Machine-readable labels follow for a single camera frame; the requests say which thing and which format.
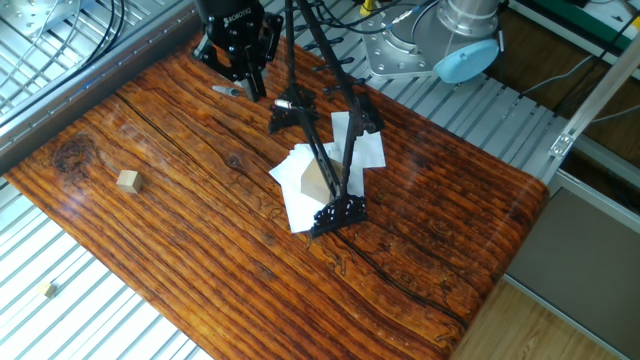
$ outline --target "blue cap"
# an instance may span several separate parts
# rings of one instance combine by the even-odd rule
[[[433,71],[446,83],[461,83],[488,68],[499,51],[495,39],[482,40],[449,54],[433,67]]]

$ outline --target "wooden table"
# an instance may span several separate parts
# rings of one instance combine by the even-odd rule
[[[6,178],[216,360],[449,357],[547,199],[538,180],[370,90],[387,168],[365,170],[369,220],[291,235],[268,175],[300,128],[268,135],[269,99],[191,59],[193,39],[60,133]],[[300,51],[300,82],[333,84]],[[341,97],[320,96],[331,141]],[[139,195],[116,187],[139,171]]]

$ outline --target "wire bundle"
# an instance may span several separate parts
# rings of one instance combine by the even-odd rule
[[[331,9],[329,9],[329,7],[324,3],[324,1],[320,1],[320,4],[318,5],[318,7],[316,8],[316,11],[318,13],[318,19],[320,19],[320,21],[322,21],[323,23],[325,23],[326,25],[328,25],[329,27],[332,28],[336,28],[336,29],[346,29],[358,34],[362,34],[362,35],[374,35],[374,34],[379,34],[382,33],[384,31],[387,31],[389,29],[391,29],[393,26],[395,26],[397,23],[403,21],[404,19],[406,19],[407,17],[409,17],[409,15],[411,15],[412,13],[417,13],[419,11],[422,10],[422,8],[426,7],[426,6],[433,6],[435,5],[438,1],[437,0],[426,0],[424,2],[422,2],[422,4],[420,5],[414,5],[414,8],[401,14],[400,16],[396,17],[393,21],[391,21],[387,26],[382,27],[380,29],[377,30],[371,30],[371,31],[365,31],[365,30],[359,30],[356,29],[355,26],[377,16],[380,15],[381,13],[383,13],[385,10],[388,10],[394,6],[399,6],[399,5],[412,5],[412,4],[400,4],[402,0],[394,0],[391,3],[389,3],[388,5],[385,5],[377,10],[370,10],[367,9],[369,11],[371,11],[371,14],[368,16],[365,16],[359,20],[350,22],[348,24],[343,23],[342,21],[340,21],[340,19],[338,19],[332,12]],[[322,10],[324,10],[324,12],[329,16],[329,19],[325,19],[324,15],[322,14]]]
[[[55,2],[55,4],[53,5],[53,8],[49,12],[49,16],[47,16],[47,18],[45,19],[45,22],[42,24],[42,27],[40,28],[40,32],[38,33],[38,36],[31,43],[31,45],[29,46],[27,51],[25,51],[22,54],[22,56],[18,59],[18,61],[13,66],[11,71],[9,71],[7,76],[0,82],[0,88],[2,88],[9,81],[9,79],[15,74],[15,72],[24,63],[24,61],[25,61],[26,57],[29,55],[29,53],[31,53],[31,51],[35,48],[35,46],[38,43],[38,41],[41,40],[42,35],[44,33],[43,30],[46,27],[47,22],[51,18],[51,15],[54,13],[54,11],[58,7],[58,5],[60,3],[62,3],[63,1],[65,1],[65,0],[57,0]],[[77,8],[76,8],[75,20],[73,21],[73,24],[72,24],[71,30],[69,31],[69,34],[67,35],[66,39],[62,42],[60,47],[56,50],[56,52],[50,57],[49,61],[47,61],[44,64],[44,66],[42,66],[40,69],[38,69],[36,74],[31,78],[31,80],[29,80],[27,82],[27,84],[24,84],[24,86],[28,85],[28,83],[33,81],[33,79],[35,79],[39,74],[41,74],[43,71],[45,71],[46,68],[49,65],[51,65],[60,54],[62,54],[62,52],[64,51],[65,47],[67,46],[67,44],[71,40],[73,34],[76,32],[76,28],[77,28],[77,25],[78,25],[78,19],[80,18],[80,11],[82,10],[82,0],[75,0],[75,1],[77,1],[78,5],[77,5]],[[104,33],[102,39],[100,40],[100,42],[98,43],[96,48],[93,50],[93,52],[89,55],[89,57],[87,57],[85,62],[74,72],[73,75],[76,75],[79,72],[81,72],[82,70],[86,69],[88,66],[91,66],[93,63],[95,63],[98,59],[100,59],[104,54],[108,53],[113,48],[113,46],[116,43],[116,40],[118,39],[118,37],[122,33],[122,28],[124,26],[124,21],[125,21],[124,13],[125,13],[124,0],[120,0],[120,20],[119,20],[118,28],[116,29],[115,32],[113,32],[113,26],[114,26],[114,24],[116,22],[117,15],[116,15],[116,3],[115,3],[115,0],[111,0],[111,17],[110,17],[109,24],[107,26],[107,29],[105,30],[105,33]],[[2,102],[0,102],[0,108],[3,108],[7,103],[9,103],[9,101],[11,101],[13,98],[15,98],[15,96],[17,96],[18,92],[19,92],[19,90],[16,91],[15,94],[13,94],[11,96],[8,96],[6,99],[4,99]]]

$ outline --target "small wooden cube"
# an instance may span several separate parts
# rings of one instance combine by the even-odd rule
[[[122,170],[118,177],[118,187],[124,192],[137,194],[142,186],[142,176],[137,171]]]
[[[342,174],[342,164],[333,160],[331,160],[331,165],[333,165],[333,169],[336,171],[338,176]],[[318,161],[314,158],[307,169],[302,174],[301,179],[301,192],[321,203],[327,205],[332,199],[331,191],[327,186],[326,181],[324,181],[324,176],[322,176],[322,171],[320,171],[320,165],[318,165]]]
[[[46,296],[48,298],[51,298],[53,296],[53,294],[56,293],[56,290],[57,290],[57,288],[56,288],[55,285],[53,285],[51,283],[47,283],[47,282],[40,283],[38,285],[38,287],[36,288],[36,291],[39,294],[44,295],[44,296]]]

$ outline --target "white paper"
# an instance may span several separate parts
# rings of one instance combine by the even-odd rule
[[[324,144],[324,147],[330,158],[340,161],[341,154],[337,151],[335,143]],[[282,196],[292,233],[311,229],[314,223],[313,217],[325,207],[325,204],[301,192],[302,174],[313,159],[314,156],[308,144],[297,144],[289,156],[269,172],[282,187]],[[351,166],[347,190],[352,195],[364,196],[362,168],[356,164]]]
[[[335,142],[323,144],[329,158],[342,162],[342,149],[347,138],[349,113],[333,113],[333,136]],[[325,204],[301,192],[302,174],[314,156],[309,144],[297,144],[289,156],[269,173],[282,186],[282,196],[287,208],[292,233],[308,231],[313,227],[314,216]],[[363,168],[385,167],[384,150],[380,133],[365,133],[356,140],[347,191],[351,195],[364,196]]]
[[[333,140],[338,145],[342,153],[347,141],[347,128],[349,127],[349,113],[339,112],[331,114],[333,125]],[[361,168],[385,167],[387,163],[384,158],[384,148],[382,147],[382,136],[380,132],[369,134],[366,131],[356,140],[353,149],[353,164]]]

